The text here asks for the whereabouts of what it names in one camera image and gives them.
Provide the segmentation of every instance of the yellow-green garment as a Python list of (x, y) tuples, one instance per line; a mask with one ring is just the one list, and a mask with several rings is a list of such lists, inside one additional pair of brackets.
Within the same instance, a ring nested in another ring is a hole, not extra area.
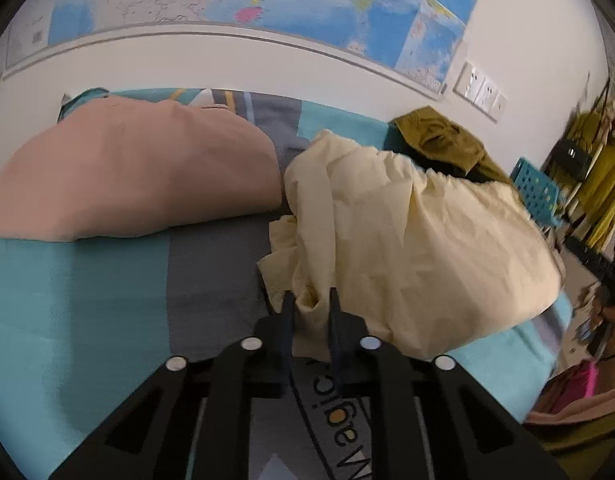
[(477, 170), (489, 180), (513, 182), (487, 154), (483, 143), (460, 124), (432, 107), (419, 108), (394, 121), (405, 142), (431, 160), (446, 162), (465, 174)]
[[(601, 115), (597, 112), (577, 117), (567, 134), (587, 153), (595, 149), (596, 136)], [(561, 168), (553, 167), (549, 176), (561, 187), (574, 189), (576, 182)], [(615, 229), (615, 144), (607, 145), (581, 186), (576, 198), (583, 209), (589, 226), (582, 237), (585, 244), (596, 251), (602, 251)]]
[(563, 426), (526, 426), (571, 480), (590, 480), (615, 446), (615, 413)]

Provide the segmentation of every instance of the hand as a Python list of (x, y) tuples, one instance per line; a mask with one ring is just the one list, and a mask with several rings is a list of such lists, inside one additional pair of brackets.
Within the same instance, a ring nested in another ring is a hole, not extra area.
[[(590, 313), (590, 328), (596, 330), (604, 320), (613, 321), (615, 323), (615, 308), (603, 307), (598, 299), (594, 299)], [(607, 348), (604, 356), (615, 353), (615, 325), (612, 334), (607, 342)]]

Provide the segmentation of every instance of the bed sheet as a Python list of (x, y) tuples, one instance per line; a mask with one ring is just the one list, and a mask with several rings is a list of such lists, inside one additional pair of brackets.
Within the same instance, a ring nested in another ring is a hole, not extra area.
[[(200, 92), (115, 93), (193, 104)], [(62, 114), (106, 94), (85, 92)], [(212, 98), (266, 132), (282, 168), (321, 128), (385, 145), (386, 123), (336, 108), (248, 92), (213, 90)], [(46, 479), (171, 354), (208, 358), (251, 334), (267, 313), (256, 262), (270, 251), (268, 223), (283, 212), (133, 239), (0, 240), (0, 440), (26, 478)], [(570, 318), (562, 294), (536, 319), (451, 354), (522, 420)], [(371, 474), (367, 402), (332, 400), (333, 388), (326, 364), (295, 360), (286, 397), (254, 402), (252, 479)], [(350, 425), (348, 442), (337, 445), (337, 431)]]

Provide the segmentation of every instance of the pillow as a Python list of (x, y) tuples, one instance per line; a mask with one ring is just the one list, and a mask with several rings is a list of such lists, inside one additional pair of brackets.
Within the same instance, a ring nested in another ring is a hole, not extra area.
[(0, 238), (136, 237), (281, 205), (274, 145), (221, 105), (95, 99), (0, 172)]

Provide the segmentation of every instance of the silver screw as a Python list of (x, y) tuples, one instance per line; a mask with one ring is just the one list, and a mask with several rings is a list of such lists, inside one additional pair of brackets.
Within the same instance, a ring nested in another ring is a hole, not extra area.
[(241, 341), (241, 348), (243, 350), (254, 351), (258, 350), (263, 345), (264, 342), (257, 337), (246, 337)]
[(371, 335), (365, 336), (361, 339), (361, 347), (366, 350), (377, 350), (381, 348), (381, 339), (372, 337)]
[(187, 361), (185, 357), (181, 357), (180, 355), (170, 357), (166, 361), (166, 368), (171, 372), (178, 372), (183, 370), (187, 366)]
[(434, 364), (436, 364), (437, 368), (440, 368), (441, 370), (449, 371), (454, 370), (457, 362), (448, 355), (442, 355), (434, 359)]

